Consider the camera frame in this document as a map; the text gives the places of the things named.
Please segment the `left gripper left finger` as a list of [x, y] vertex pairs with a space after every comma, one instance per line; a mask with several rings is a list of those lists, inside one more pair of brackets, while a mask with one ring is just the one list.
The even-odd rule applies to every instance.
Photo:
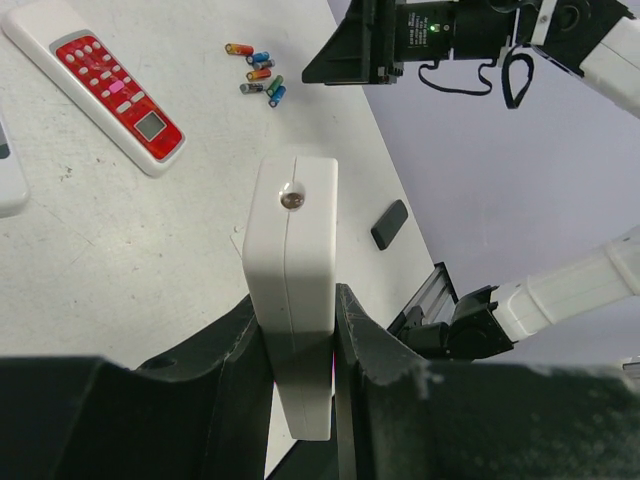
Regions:
[[273, 377], [249, 299], [135, 369], [1, 362], [5, 479], [260, 479]]

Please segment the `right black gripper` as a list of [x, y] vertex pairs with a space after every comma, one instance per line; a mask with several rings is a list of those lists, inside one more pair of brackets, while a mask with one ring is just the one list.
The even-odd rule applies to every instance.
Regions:
[[303, 70], [302, 82], [393, 84], [404, 74], [405, 63], [447, 59], [454, 29], [451, 1], [353, 0], [335, 32]]

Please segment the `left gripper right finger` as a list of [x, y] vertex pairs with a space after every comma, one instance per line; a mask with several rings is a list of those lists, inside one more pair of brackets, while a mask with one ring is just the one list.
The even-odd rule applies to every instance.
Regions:
[[635, 479], [639, 388], [614, 367], [431, 362], [336, 288], [343, 479]]

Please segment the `green battery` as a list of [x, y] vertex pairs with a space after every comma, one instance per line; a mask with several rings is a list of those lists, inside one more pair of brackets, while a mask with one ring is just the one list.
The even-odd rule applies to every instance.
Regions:
[[266, 89], [266, 93], [269, 97], [272, 97], [276, 91], [280, 88], [280, 86], [284, 82], [284, 77], [282, 75], [277, 75], [274, 80], [269, 84]]

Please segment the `black remote control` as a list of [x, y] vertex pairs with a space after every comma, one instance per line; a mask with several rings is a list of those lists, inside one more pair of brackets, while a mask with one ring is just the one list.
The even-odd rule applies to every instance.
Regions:
[[405, 203], [394, 201], [370, 229], [371, 236], [380, 251], [386, 250], [409, 217]]

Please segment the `slim white remote control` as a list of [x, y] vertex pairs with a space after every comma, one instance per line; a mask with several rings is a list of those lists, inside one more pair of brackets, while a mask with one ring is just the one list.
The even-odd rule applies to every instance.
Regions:
[[242, 266], [290, 435], [331, 437], [338, 162], [262, 161]]

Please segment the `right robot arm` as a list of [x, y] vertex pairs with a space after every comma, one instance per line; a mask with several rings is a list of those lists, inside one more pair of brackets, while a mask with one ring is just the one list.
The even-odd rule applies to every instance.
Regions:
[[443, 264], [500, 309], [639, 222], [639, 121], [514, 29], [536, 2], [354, 1], [295, 82], [339, 163], [338, 279], [383, 327]]

